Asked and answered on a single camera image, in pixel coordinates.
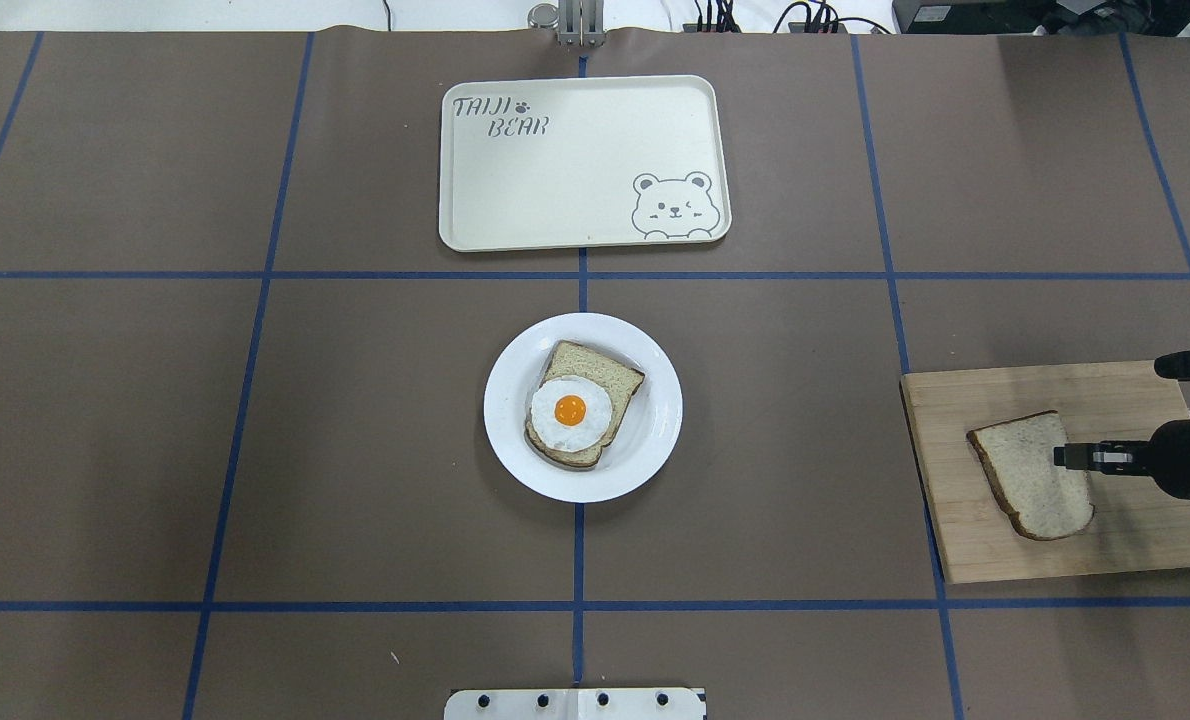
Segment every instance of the fried egg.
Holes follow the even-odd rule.
[[[613,401],[599,383],[581,375],[560,375],[532,393],[528,418],[543,445],[578,452],[605,437],[613,421]]]

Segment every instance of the wooden cutting board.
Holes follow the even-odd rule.
[[[902,378],[937,546],[950,583],[1190,568],[1190,501],[1152,478],[1092,472],[1092,524],[1057,541],[1017,536],[966,433],[1058,411],[1070,442],[1148,439],[1189,418],[1180,388],[1152,363],[915,372]]]

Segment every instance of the brown table surface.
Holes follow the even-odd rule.
[[[715,86],[726,240],[445,249],[447,87],[581,73]],[[574,309],[685,394],[589,507],[480,420]],[[944,584],[898,392],[1183,348],[1190,40],[0,35],[0,716],[1190,716],[1190,570]]]

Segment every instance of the tray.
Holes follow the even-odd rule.
[[[714,242],[729,223],[704,79],[468,82],[444,95],[439,232],[453,250]]]

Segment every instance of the metal bracket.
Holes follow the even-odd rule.
[[[1103,475],[1150,475],[1134,455],[1145,442],[1070,442],[1053,447],[1053,465],[1067,470],[1094,470]]]
[[[455,691],[444,720],[706,720],[706,691],[695,688]]]
[[[603,45],[605,0],[559,0],[555,37],[560,45]]]

